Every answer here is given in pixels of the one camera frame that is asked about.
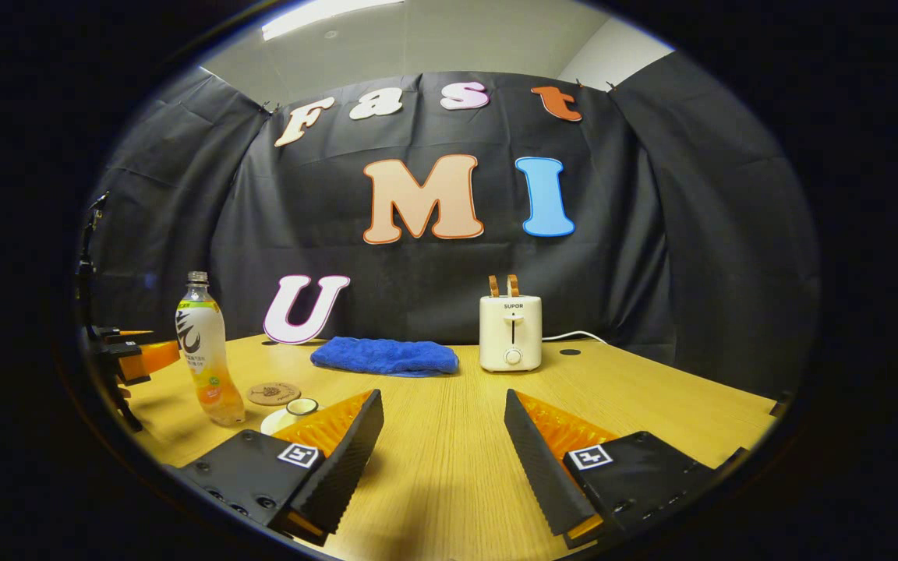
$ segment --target foam letter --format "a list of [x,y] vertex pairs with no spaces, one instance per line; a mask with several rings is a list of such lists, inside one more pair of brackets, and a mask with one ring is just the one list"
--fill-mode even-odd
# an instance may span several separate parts
[[402,93],[400,88],[383,88],[367,93],[359,98],[359,105],[353,107],[348,116],[359,120],[373,115],[389,115],[404,107],[404,104],[400,103]]
[[484,224],[473,210],[470,174],[477,159],[464,153],[439,157],[425,180],[418,185],[400,160],[381,160],[364,167],[362,173],[373,180],[373,217],[362,238],[367,244],[390,244],[400,239],[393,224],[393,210],[400,213],[407,230],[415,238],[424,234],[435,205],[439,220],[432,227],[436,238],[476,238]]
[[334,307],[334,301],[338,298],[338,291],[347,287],[349,284],[348,277],[330,276],[321,277],[317,281],[317,285],[321,287],[320,297],[314,302],[314,310],[310,313],[310,317],[302,326],[293,326],[288,320],[289,310],[293,308],[293,302],[296,301],[296,295],[299,294],[307,284],[310,284],[310,277],[303,274],[289,274],[279,280],[279,291],[275,294],[275,299],[268,306],[268,312],[265,312],[265,320],[263,322],[263,330],[271,340],[282,342],[283,344],[301,344],[317,337],[324,329],[327,323],[327,317],[331,314]]
[[525,174],[529,186],[530,216],[521,229],[541,238],[574,231],[574,223],[564,213],[564,200],[560,197],[560,171],[564,165],[552,157],[519,157],[514,166]]
[[456,82],[442,88],[442,95],[445,98],[439,103],[448,110],[453,109],[477,109],[487,105],[489,98],[487,93],[483,92],[484,85],[480,82]]
[[334,105],[334,98],[327,98],[321,101],[315,101],[310,105],[297,107],[289,112],[289,123],[286,123],[286,130],[282,132],[282,136],[275,141],[275,146],[285,146],[288,143],[296,141],[303,136],[303,126],[311,127],[317,122],[317,118],[321,115],[322,109],[327,109]]
[[574,97],[560,92],[555,86],[541,86],[533,88],[532,93],[539,94],[543,99],[543,107],[553,117],[562,118],[565,121],[580,121],[581,114],[567,109],[567,103],[574,103]]

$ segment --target blue letter i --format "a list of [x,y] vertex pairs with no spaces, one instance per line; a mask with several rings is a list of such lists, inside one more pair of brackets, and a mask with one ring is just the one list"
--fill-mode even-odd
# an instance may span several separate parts
[[564,165],[552,157],[519,157],[514,166],[525,174],[529,186],[530,216],[521,228],[542,238],[573,233],[574,223],[564,213],[564,200],[560,197],[560,171]]

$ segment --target plastic bottle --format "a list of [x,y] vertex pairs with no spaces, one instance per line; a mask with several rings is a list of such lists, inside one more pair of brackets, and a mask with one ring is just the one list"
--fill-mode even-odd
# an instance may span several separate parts
[[193,372],[196,397],[213,422],[229,426],[245,421],[245,401],[228,372],[224,317],[207,289],[207,273],[192,270],[186,295],[175,310],[175,333]]

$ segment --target black fabric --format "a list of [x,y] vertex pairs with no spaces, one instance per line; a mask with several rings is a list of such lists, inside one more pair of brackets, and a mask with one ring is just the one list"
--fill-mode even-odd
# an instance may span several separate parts
[[[441,89],[481,82],[491,101],[477,110],[447,111]],[[404,90],[404,107],[353,121],[364,93]],[[534,86],[573,94],[583,115],[573,123],[543,109]],[[274,141],[289,112],[334,96],[296,142]],[[472,174],[477,238],[441,239],[431,224],[420,238],[402,228],[399,241],[368,245],[370,163],[399,159],[424,182],[439,157],[477,157]],[[576,231],[560,238],[526,234],[525,176],[518,157],[555,157],[564,207]],[[641,355],[670,362],[670,271],[656,186],[644,150],[604,92],[515,74],[444,72],[346,86],[279,111],[247,150],[210,248],[228,337],[261,333],[278,280],[306,274],[315,283],[297,298],[292,322],[307,317],[328,274],[352,278],[339,294],[322,337],[434,340],[476,344],[478,300],[487,276],[519,278],[521,292],[543,299],[545,335],[588,330]]]
[[174,340],[186,273],[209,267],[232,176],[267,117],[199,68],[140,110],[96,188],[110,192],[90,244],[97,324]]
[[819,307],[819,257],[794,170],[735,96],[681,53],[612,93],[649,154],[670,256],[671,365],[778,398]]

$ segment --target small cup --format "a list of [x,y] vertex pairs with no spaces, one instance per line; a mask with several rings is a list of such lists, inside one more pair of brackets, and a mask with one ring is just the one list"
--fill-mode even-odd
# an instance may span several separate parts
[[317,401],[310,399],[309,397],[300,397],[299,399],[293,399],[289,404],[286,404],[286,412],[290,415],[295,416],[296,418],[305,418],[310,413],[317,411]]

